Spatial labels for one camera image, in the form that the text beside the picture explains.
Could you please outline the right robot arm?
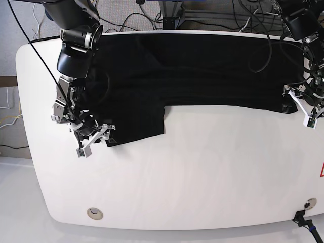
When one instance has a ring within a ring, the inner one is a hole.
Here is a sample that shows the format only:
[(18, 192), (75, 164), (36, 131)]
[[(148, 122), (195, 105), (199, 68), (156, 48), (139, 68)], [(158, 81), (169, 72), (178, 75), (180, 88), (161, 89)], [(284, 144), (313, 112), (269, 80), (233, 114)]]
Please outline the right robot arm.
[(93, 63), (103, 26), (91, 1), (41, 1), (47, 16), (60, 27), (62, 47), (57, 61), (61, 73), (51, 119), (68, 124), (85, 156), (93, 143), (115, 145), (112, 120), (99, 114), (108, 98), (108, 73)]

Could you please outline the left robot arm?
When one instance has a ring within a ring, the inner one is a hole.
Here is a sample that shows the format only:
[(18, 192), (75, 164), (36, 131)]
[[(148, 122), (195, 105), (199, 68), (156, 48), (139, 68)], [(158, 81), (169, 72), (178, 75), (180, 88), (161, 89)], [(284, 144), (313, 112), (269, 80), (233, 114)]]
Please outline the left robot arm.
[[(307, 78), (301, 77), (291, 88), (304, 87), (300, 91), (304, 100), (313, 107), (311, 118), (323, 117), (323, 26), (319, 22), (323, 12), (323, 1), (272, 1), (287, 32), (280, 37), (280, 48), (285, 57), (300, 68)], [(285, 38), (290, 36), (301, 42), (304, 57), (308, 60), (308, 67), (293, 60), (283, 48)]]

